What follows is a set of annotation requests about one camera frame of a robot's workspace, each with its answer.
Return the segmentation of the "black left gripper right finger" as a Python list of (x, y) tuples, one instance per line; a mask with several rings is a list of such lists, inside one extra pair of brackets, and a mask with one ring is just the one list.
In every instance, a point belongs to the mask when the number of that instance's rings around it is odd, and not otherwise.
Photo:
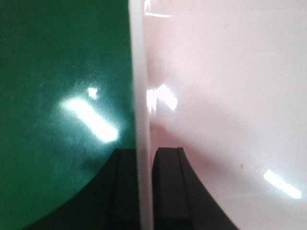
[(183, 148), (158, 148), (153, 161), (156, 230), (236, 230), (195, 174)]

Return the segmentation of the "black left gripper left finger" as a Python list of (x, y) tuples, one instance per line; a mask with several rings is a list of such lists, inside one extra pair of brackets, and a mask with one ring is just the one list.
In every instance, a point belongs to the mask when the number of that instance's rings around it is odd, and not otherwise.
[(27, 230), (138, 230), (136, 151), (115, 149), (97, 175), (68, 202)]

